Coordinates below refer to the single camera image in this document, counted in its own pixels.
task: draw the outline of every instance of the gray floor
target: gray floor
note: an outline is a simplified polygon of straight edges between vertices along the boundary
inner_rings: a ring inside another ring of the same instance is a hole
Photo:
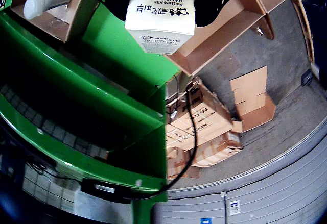
[[[291,0],[273,10],[270,18],[274,40],[248,30],[198,73],[230,111],[235,102],[229,80],[267,65],[267,92],[278,104],[300,85],[301,75],[309,68],[305,40]],[[230,58],[232,67],[226,65]]]
[[[311,87],[300,86],[300,77],[309,68],[309,63],[291,1],[282,3],[271,12],[270,17],[275,30],[274,40],[248,30],[201,70],[199,76],[234,112],[229,80],[267,65],[267,91],[277,104],[274,120],[242,133],[242,152],[212,167],[203,168],[200,179],[184,178],[173,188],[202,185],[257,167],[298,143],[327,116],[327,101],[320,93],[319,84],[314,82]],[[230,58],[235,64],[232,68],[222,64]]]

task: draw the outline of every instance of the black cable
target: black cable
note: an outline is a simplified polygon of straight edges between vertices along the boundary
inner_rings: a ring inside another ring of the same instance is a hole
[[[193,159],[195,158],[195,154],[197,151],[197,145],[198,145],[198,134],[196,131],[196,126],[195,126],[195,122],[193,120],[193,116],[192,116],[192,112],[191,112],[191,104],[190,104],[190,92],[187,89],[186,90],[186,106],[191,118],[191,122],[192,122],[192,126],[194,129],[194,150],[192,155],[190,156],[189,161],[187,162],[185,168],[177,175],[177,177],[175,179],[173,179],[168,185],[165,185],[162,189],[158,190],[157,192],[154,193],[134,193],[134,196],[132,197],[132,199],[149,199],[149,198],[153,198],[155,196],[158,196],[164,192],[166,192],[168,189],[170,189],[184,174],[185,172],[189,169],[189,167],[192,164]]]
[[[225,206],[225,224],[227,224],[227,204],[226,204],[226,197],[224,198],[224,206]]]

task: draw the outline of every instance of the cardboard box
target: cardboard box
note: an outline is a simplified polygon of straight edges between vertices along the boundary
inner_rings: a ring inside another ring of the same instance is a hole
[[[238,135],[227,132],[198,146],[192,166],[212,166],[240,152],[242,149]]]
[[[172,125],[166,125],[166,146],[176,147],[183,143],[189,144],[194,141],[194,137],[181,129]]]
[[[11,10],[22,18],[25,2],[26,0],[12,0],[11,4]],[[67,7],[58,6],[26,21],[66,43],[84,33],[98,4],[97,0],[71,0]]]
[[[177,149],[174,147],[166,147],[167,159],[172,159],[177,157]]]
[[[194,35],[194,0],[130,0],[125,28],[145,52],[173,54]]]
[[[232,129],[232,121],[227,109],[204,85],[198,84],[191,90],[191,109],[197,128],[198,145],[211,140]],[[194,128],[187,110],[186,102],[177,103],[176,117],[169,120],[171,125],[194,136]],[[169,104],[169,111],[174,111],[176,102]],[[194,147],[194,138],[183,144],[174,145],[183,150]]]
[[[167,179],[174,179],[181,171],[185,168],[188,160],[188,152],[184,152],[181,149],[176,149],[177,157],[170,158],[167,160]],[[200,177],[200,168],[190,167],[183,177],[199,178]]]
[[[266,92],[267,66],[230,81],[236,109],[242,122],[234,128],[242,132],[258,127],[274,118],[276,105]]]

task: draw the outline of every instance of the white label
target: white label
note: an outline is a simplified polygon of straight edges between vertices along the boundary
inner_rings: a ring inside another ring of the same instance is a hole
[[[231,132],[227,132],[228,134],[228,139],[231,141],[236,141],[240,143],[240,138],[237,135],[232,134]]]
[[[130,0],[125,28],[145,52],[173,54],[194,35],[194,0]]]
[[[233,202],[229,202],[229,214],[230,215],[236,215],[241,213],[241,205],[240,205],[240,201],[233,201]]]
[[[110,192],[110,193],[114,193],[114,188],[112,188],[112,187],[105,187],[105,186],[101,186],[101,185],[96,185],[96,189],[106,191],[106,192]]]

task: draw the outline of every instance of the white tube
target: white tube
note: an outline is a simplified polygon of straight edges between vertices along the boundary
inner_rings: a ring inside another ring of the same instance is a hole
[[[44,11],[64,5],[71,0],[27,0],[24,5],[24,17],[31,20]]]

